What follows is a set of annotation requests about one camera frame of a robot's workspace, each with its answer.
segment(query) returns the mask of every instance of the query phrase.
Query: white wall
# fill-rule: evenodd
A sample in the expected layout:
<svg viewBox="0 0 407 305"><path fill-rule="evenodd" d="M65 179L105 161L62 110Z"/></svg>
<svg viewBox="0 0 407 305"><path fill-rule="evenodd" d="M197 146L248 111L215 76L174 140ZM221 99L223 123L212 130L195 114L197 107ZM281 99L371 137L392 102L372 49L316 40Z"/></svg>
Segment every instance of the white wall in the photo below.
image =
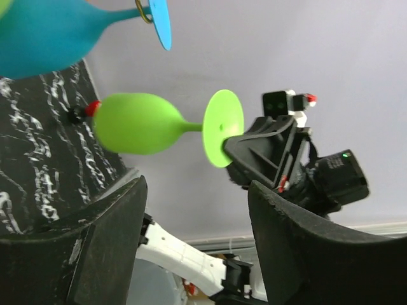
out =
<svg viewBox="0 0 407 305"><path fill-rule="evenodd" d="M105 9L133 0L91 0ZM333 216L342 224L407 219L407 2L403 0L168 0L173 49L152 26L109 28L88 56L101 97L151 92L184 117L202 119L219 89L240 97L247 126L263 92L292 88L319 97L308 125L321 154L351 148L371 196ZM180 238L249 234L245 192L211 167L198 134L156 156L126 156L149 184L148 208Z"/></svg>

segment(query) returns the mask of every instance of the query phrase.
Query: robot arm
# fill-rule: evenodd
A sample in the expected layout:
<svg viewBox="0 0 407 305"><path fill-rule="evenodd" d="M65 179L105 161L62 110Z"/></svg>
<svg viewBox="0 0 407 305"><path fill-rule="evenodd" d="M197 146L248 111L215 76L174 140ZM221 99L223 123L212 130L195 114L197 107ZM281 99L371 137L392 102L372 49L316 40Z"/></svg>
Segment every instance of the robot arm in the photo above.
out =
<svg viewBox="0 0 407 305"><path fill-rule="evenodd" d="M166 232L148 214L144 215L136 257L179 275L216 304L231 298L241 305L267 304L260 268L211 257Z"/></svg>

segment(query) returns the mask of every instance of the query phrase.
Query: gold ring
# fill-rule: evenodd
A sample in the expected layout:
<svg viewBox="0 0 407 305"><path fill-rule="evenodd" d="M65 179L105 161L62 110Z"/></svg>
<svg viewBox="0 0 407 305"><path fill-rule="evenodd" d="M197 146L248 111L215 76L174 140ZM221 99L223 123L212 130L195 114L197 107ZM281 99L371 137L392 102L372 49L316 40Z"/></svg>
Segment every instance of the gold ring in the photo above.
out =
<svg viewBox="0 0 407 305"><path fill-rule="evenodd" d="M139 12L140 12L141 18L142 18L147 24L152 23L152 22L153 22L153 19L148 18L147 15L144 14L144 11L142 10L142 5L141 5L140 0L134 0L134 1L135 1L135 5L137 6L137 9L138 9Z"/></svg>

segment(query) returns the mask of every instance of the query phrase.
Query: goblet stem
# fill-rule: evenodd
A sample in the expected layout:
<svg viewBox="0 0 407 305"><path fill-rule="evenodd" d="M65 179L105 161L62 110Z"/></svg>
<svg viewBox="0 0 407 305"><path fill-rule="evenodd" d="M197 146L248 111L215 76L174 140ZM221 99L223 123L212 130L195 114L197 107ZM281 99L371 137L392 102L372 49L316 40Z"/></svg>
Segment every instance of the goblet stem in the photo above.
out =
<svg viewBox="0 0 407 305"><path fill-rule="evenodd" d="M201 132L202 131L202 124L185 122L184 131L185 132Z"/></svg>

